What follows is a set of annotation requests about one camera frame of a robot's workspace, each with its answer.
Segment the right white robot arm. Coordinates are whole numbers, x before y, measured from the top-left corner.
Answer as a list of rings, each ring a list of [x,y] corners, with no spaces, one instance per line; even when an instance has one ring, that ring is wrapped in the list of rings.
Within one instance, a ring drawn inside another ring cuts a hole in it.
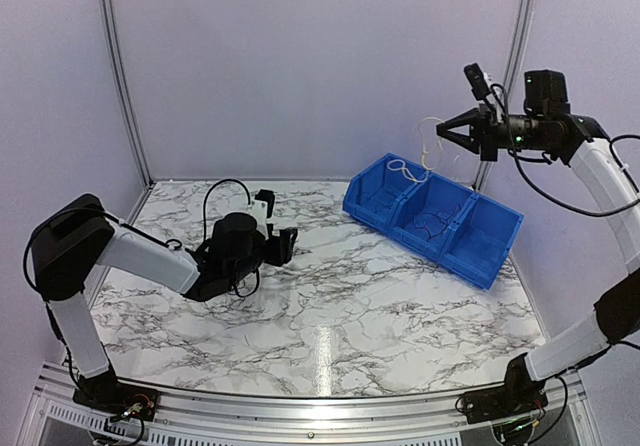
[[[464,75],[477,105],[438,124],[438,136],[483,161],[494,162],[499,151],[508,151],[519,172],[524,170],[524,152],[541,152],[550,161],[560,161],[589,193],[593,210],[563,202],[527,174],[521,177],[533,191],[563,210],[602,221],[609,237],[588,250],[600,266],[614,262],[625,271],[583,319],[510,361],[495,404],[502,412],[515,414],[547,380],[594,362],[638,332],[639,186],[617,154],[616,138],[595,118],[572,111],[563,73],[549,69],[525,72],[521,114],[510,111],[504,87],[490,82],[478,64],[465,66]]]

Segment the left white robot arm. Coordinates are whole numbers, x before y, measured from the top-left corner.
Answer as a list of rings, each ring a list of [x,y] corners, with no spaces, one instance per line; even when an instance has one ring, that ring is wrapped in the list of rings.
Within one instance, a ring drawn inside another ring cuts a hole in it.
[[[55,334],[66,345],[79,372],[78,388],[106,411],[125,404],[97,333],[85,281],[95,266],[115,268],[149,280],[195,302],[238,293],[262,265],[289,263],[298,237],[295,228],[274,230],[274,194],[262,190],[244,211],[214,223],[196,248],[173,248],[108,213],[93,194],[84,194],[32,232],[23,259],[28,284],[41,296]]]

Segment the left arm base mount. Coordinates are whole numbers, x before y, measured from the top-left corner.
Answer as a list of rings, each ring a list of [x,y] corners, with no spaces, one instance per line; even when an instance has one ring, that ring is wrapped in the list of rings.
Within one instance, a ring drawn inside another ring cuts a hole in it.
[[[159,402],[159,391],[153,388],[117,381],[96,383],[81,379],[73,393],[76,404],[108,413],[117,419],[135,417],[152,421]]]

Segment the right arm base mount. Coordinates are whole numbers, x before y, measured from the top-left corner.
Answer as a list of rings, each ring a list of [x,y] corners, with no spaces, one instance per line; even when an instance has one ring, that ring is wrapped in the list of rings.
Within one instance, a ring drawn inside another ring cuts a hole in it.
[[[468,424],[476,424],[540,412],[547,405],[548,399],[542,387],[513,392],[501,384],[464,392],[456,400],[454,408],[466,417]]]

